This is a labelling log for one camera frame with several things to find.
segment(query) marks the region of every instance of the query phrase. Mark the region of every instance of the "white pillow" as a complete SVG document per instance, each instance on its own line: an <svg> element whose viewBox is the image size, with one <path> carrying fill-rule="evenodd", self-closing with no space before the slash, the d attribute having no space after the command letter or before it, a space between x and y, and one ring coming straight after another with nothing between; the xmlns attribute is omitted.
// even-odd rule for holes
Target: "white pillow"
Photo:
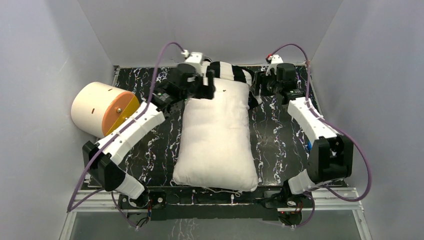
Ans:
<svg viewBox="0 0 424 240"><path fill-rule="evenodd" d="M179 185L254 191L258 176L250 143L249 85L221 78L214 84L212 100L191 98L185 103L173 180Z"/></svg>

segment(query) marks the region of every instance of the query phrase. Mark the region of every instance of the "cable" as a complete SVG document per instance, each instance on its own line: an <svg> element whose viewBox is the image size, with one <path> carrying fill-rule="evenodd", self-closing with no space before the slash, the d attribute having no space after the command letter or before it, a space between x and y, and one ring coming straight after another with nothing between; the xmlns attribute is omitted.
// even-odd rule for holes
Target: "cable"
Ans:
<svg viewBox="0 0 424 240"><path fill-rule="evenodd" d="M298 212L298 207L299 207L299 203L298 203L298 204L296 204L296 209L295 209L294 211L292 211L291 213L292 213L292 214L297 213L297 212Z"/></svg>
<svg viewBox="0 0 424 240"><path fill-rule="evenodd" d="M303 201L300 202L299 213L302 212L302 209L304 209L304 202Z"/></svg>
<svg viewBox="0 0 424 240"><path fill-rule="evenodd" d="M146 218L146 220L144 220L144 222L140 225L140 228L143 227L144 224L147 224L149 222L149 219Z"/></svg>
<svg viewBox="0 0 424 240"><path fill-rule="evenodd" d="M234 194L237 198L239 198L242 195L242 193L240 191L227 191L227 190L215 191L215 190L212 190L212 189L210 189L208 187L203 187L203 188L206 189L206 190L209 190L209 191L211 191L213 193L216 193L216 194L217 193L230 193L230 194Z"/></svg>
<svg viewBox="0 0 424 240"><path fill-rule="evenodd" d="M309 195L309 194L307 194L307 193L304 193L303 194L304 196L306 196L307 198L309 198L311 201L312 201L312 211L310 212L310 215L309 215L309 217L304 221L304 222L302 222L301 224L299 224L299 225L295 225L294 227L295 228L298 228L298 227L302 227L302 226L305 226L311 219L312 219L312 216L314 215L314 213L315 213L315 200L314 200L314 198L312 197L312 194L311 195Z"/></svg>
<svg viewBox="0 0 424 240"><path fill-rule="evenodd" d="M143 217L142 219L140 219L140 221L137 222L137 226L144 220L146 221L147 217Z"/></svg>
<svg viewBox="0 0 424 240"><path fill-rule="evenodd" d="M285 227L293 225L289 220L282 216L279 216L278 219L284 224Z"/></svg>
<svg viewBox="0 0 424 240"><path fill-rule="evenodd" d="M178 44L177 42L168 42L167 44L165 44L162 49L160 50L159 55L157 56L157 60L156 60L156 64L154 66L153 69L153 76L151 78L151 83L150 83L150 91L148 94L148 99L147 99L147 106L144 108L144 110L138 114L135 119L132 119L127 125L123 126L123 128L119 131L119 133L121 134L123 131L125 131L128 127L130 127L133 123L136 122L136 120L138 120L143 114L145 114L147 112L147 109L149 108L150 102L152 101L152 97L153 97L153 90L155 89L155 84L156 84L156 76L158 75L158 68L159 68L159 64L161 63L161 59L162 56L164 55L165 50L167 49L168 46L170 45L177 45L177 47L179 47L179 49L181 49L182 52L184 52L183 47ZM74 210L78 205L80 205L83 201L85 201L86 199L88 199L89 197L91 197L92 195L94 195L95 193L98 192L93 192L90 195L88 195L85 199L79 201L77 204L75 204L74 206L72 206L75 197L77 196L78 190L81 188L81 186L83 185L84 179L86 177L87 172L89 171L91 165L93 164L93 162L96 160L96 158L103 152L103 150L105 150L116 138L118 137L118 134L113 135L109 141L106 142L105 145L103 145L95 154L94 156L90 159L90 161L88 162L87 166L85 166L84 171L82 172L81 176L79 177L78 183L75 186L75 189L73 190L72 196L70 197L69 200L69 204L67 206L67 211L71 212L72 210Z"/></svg>
<svg viewBox="0 0 424 240"><path fill-rule="evenodd" d="M136 228L136 229L138 229L139 228L139 226L137 225L137 224L135 224L134 222L132 222L128 217L127 217L127 215L122 211L122 209L118 206L118 203L117 203L117 201L115 200L115 196L114 196L114 192L113 191L111 191L110 192L110 194L112 195L112 200L113 200L113 203L115 204L115 207L116 207L116 209L118 209L118 211L119 211L119 213L121 214L121 216L124 218L124 219L126 219L126 221L128 222L128 224L131 226L131 227L134 227L134 228Z"/></svg>
<svg viewBox="0 0 424 240"><path fill-rule="evenodd" d="M358 149L359 154L361 155L363 162L365 163L365 167L366 167L366 172L368 174L368 183L366 184L366 188L365 191L363 192L363 194L359 197L356 198L347 198L344 196L341 196L339 194L337 194L337 192L335 192L334 190L332 190L331 188L329 188L328 186L324 186L324 188L326 188L328 191L330 191L332 194L334 194L336 197L338 197L341 200L347 201L347 202L358 202L361 201L362 199L364 199L368 193L370 192L371 189L371 183L373 181L372 178L372 174L371 174L371 168L370 168L370 163L368 161L368 158L365 156L364 151L362 150L362 148L359 146L359 143L348 133L346 133L345 131L343 131L342 129L336 127L335 125L333 125L332 123L326 121L325 119L321 118L320 115L318 115L314 110L313 107L311 106L310 102L309 102L309 91L310 91L310 84L311 84L311 66L309 63L309 59L308 56L305 52L305 50L303 48L301 48L299 45L295 44L295 43L289 43L289 44L285 44L280 46L279 48L277 48L273 53L271 53L271 55L274 55L276 52L278 52L280 49L287 47L287 46L295 46L297 47L300 51L302 51L304 57L305 57L305 62L306 62L306 67L307 67L307 81L306 81L306 105L309 108L310 112L317 117L317 119L319 119L322 123L326 124L327 126L333 128L334 130L338 131L339 133L345 135L349 140L352 141L352 143L355 145L355 147Z"/></svg>

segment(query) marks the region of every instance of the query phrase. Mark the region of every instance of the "cylindrical container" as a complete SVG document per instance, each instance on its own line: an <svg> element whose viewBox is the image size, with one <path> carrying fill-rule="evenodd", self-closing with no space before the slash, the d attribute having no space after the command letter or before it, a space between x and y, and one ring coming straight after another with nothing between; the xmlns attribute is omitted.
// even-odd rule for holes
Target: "cylindrical container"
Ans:
<svg viewBox="0 0 424 240"><path fill-rule="evenodd" d="M119 127L139 106L132 92L92 82L75 97L70 115L78 128L103 138Z"/></svg>

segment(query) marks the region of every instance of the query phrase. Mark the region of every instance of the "black and white striped fabric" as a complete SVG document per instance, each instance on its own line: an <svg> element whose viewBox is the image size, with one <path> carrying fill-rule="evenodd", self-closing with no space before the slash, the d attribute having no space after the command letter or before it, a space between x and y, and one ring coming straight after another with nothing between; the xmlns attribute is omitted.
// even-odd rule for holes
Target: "black and white striped fabric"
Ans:
<svg viewBox="0 0 424 240"><path fill-rule="evenodd" d="M249 85L249 87L252 86L253 79L255 78L253 71L223 61L203 62L202 71L205 73L208 70L214 70L215 78L242 82ZM261 103L261 97L255 96L252 91L249 91L249 110L259 106Z"/></svg>

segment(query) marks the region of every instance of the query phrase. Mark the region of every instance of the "white enclosure wall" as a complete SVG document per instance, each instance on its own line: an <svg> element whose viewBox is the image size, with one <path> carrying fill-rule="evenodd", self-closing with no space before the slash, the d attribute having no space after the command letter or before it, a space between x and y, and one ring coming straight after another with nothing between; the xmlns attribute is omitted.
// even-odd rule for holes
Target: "white enclosure wall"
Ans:
<svg viewBox="0 0 424 240"><path fill-rule="evenodd" d="M0 3L0 239L58 239L92 136L70 117L113 66L77 0Z"/></svg>
<svg viewBox="0 0 424 240"><path fill-rule="evenodd" d="M344 0L312 59L326 118L370 159L362 202L374 239L423 239L424 2ZM358 154L350 182L363 191Z"/></svg>
<svg viewBox="0 0 424 240"><path fill-rule="evenodd" d="M177 41L216 61L259 64L278 46L297 43L312 57L342 0L79 0L114 65L154 66ZM162 65L182 57L174 47ZM280 52L303 62L294 47Z"/></svg>

